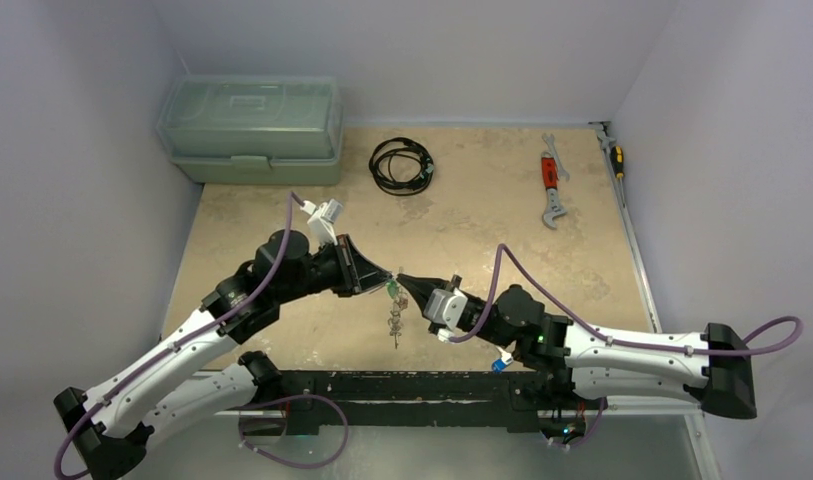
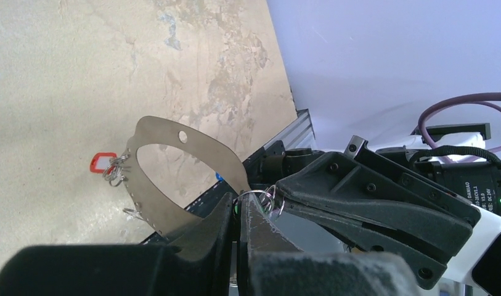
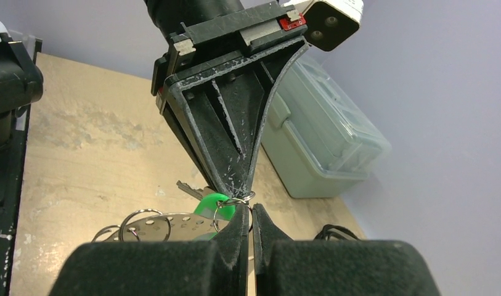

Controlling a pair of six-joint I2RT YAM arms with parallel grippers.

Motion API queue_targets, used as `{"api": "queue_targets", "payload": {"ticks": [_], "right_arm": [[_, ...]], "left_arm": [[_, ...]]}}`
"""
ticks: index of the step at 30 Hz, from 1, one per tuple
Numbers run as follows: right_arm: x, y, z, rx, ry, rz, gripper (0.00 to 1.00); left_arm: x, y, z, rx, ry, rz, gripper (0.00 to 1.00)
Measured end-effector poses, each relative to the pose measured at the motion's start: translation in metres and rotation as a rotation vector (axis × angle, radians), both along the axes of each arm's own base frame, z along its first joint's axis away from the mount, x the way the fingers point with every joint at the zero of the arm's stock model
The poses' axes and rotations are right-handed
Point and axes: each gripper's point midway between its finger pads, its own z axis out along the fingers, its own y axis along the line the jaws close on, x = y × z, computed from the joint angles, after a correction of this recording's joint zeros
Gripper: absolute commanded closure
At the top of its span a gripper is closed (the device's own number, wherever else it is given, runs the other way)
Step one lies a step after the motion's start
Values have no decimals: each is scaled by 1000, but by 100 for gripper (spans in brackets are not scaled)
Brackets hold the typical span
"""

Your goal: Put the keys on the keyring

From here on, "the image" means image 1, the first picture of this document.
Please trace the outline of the large metal keyring with keys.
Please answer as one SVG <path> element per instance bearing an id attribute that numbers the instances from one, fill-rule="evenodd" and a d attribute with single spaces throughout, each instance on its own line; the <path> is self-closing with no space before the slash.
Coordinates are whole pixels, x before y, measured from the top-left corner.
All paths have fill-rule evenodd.
<path id="1" fill-rule="evenodd" d="M 389 279 L 389 281 L 394 280 L 394 281 L 396 281 L 398 283 L 398 285 L 400 287 L 398 297 L 397 298 L 391 298 L 389 296 L 389 294 L 387 293 L 387 290 L 386 290 L 386 293 L 388 294 L 388 296 L 392 300 L 392 305 L 391 305 L 390 310 L 389 310 L 389 318 L 387 320 L 387 324 L 388 324 L 388 327 L 389 327 L 389 335 L 393 339 L 395 349 L 399 348 L 399 340 L 400 340 L 400 337 L 402 335 L 402 328 L 403 328 L 402 314 L 403 314 L 403 311 L 406 310 L 408 308 L 408 305 L 409 305 L 409 295 L 406 292 L 405 288 L 397 280 L 397 276 L 399 274 L 402 274 L 403 272 L 404 272 L 403 267 L 400 267 L 398 269 L 398 272 L 396 274 L 394 274 Z"/>

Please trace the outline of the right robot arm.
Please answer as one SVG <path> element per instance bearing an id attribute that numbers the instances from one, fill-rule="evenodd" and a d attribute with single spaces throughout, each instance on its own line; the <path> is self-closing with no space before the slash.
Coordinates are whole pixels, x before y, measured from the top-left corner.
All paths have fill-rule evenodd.
<path id="1" fill-rule="evenodd" d="M 460 290 L 455 279 L 400 274 L 397 281 L 440 341 L 474 333 L 498 350 L 495 371 L 518 362 L 543 373 L 543 392 L 555 406 L 578 398 L 650 396 L 694 403 L 723 418 L 757 416 L 747 344 L 727 325 L 710 323 L 683 334 L 584 327 L 548 313 L 518 284 L 487 302 Z"/>

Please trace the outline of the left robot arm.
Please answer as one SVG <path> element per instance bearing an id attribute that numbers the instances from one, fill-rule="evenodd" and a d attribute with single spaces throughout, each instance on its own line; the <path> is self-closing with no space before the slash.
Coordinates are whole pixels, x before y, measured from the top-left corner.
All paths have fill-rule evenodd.
<path id="1" fill-rule="evenodd" d="M 68 431 L 59 451 L 75 447 L 94 479 L 119 479 L 145 458 L 150 445 L 190 421 L 249 403 L 271 407 L 286 391 L 282 372 L 263 352 L 243 354 L 202 384 L 191 377 L 275 323 L 283 305 L 325 290 L 349 298 L 391 277 L 347 234 L 312 252 L 303 233 L 274 232 L 147 354 L 95 387 L 69 387 L 55 397 Z"/>

